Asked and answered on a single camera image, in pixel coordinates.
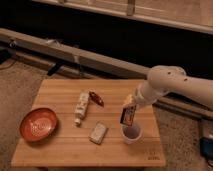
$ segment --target bottle cap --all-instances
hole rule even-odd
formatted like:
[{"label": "bottle cap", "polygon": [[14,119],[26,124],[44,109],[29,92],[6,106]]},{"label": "bottle cap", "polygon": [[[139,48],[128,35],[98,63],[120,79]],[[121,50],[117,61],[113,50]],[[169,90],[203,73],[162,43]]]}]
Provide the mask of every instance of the bottle cap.
[{"label": "bottle cap", "polygon": [[81,119],[75,118],[75,124],[76,124],[76,126],[80,126],[81,125]]}]

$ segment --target wooden table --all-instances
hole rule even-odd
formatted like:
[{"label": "wooden table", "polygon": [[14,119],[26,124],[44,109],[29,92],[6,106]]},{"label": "wooden table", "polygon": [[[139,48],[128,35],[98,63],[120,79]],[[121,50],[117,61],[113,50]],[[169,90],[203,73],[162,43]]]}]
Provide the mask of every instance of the wooden table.
[{"label": "wooden table", "polygon": [[[44,80],[32,109],[48,107],[57,114],[56,132],[38,143],[20,138],[12,166],[34,167],[145,167],[164,166],[165,158],[152,106],[137,111],[142,139],[127,145],[121,136],[120,115],[125,97],[142,80]],[[90,102],[82,126],[74,124],[74,108],[82,91],[95,91],[104,100],[102,108]],[[109,128],[101,145],[89,141],[95,124]]]}]

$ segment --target wall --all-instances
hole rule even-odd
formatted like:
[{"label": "wall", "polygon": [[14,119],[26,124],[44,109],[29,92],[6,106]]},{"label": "wall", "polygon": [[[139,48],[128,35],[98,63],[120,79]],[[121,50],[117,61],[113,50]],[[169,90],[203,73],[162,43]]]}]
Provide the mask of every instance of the wall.
[{"label": "wall", "polygon": [[188,75],[213,79],[213,36],[144,22],[3,0],[2,27],[144,66],[179,65]]}]

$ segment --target white bottle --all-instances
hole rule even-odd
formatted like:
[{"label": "white bottle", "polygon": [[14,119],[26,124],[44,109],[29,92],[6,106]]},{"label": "white bottle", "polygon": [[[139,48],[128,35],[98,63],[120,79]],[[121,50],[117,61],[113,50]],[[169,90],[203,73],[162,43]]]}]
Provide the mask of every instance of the white bottle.
[{"label": "white bottle", "polygon": [[89,98],[89,93],[87,92],[82,92],[79,96],[78,103],[75,107],[75,123],[77,126],[79,126],[81,120],[85,118]]}]

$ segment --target dark liquid in cup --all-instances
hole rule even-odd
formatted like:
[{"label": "dark liquid in cup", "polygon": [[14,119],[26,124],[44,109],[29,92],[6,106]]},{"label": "dark liquid in cup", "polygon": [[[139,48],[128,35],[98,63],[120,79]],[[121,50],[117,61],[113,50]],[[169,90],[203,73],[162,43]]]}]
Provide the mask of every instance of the dark liquid in cup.
[{"label": "dark liquid in cup", "polygon": [[124,128],[124,135],[130,139],[135,139],[138,137],[139,132],[132,127]]}]

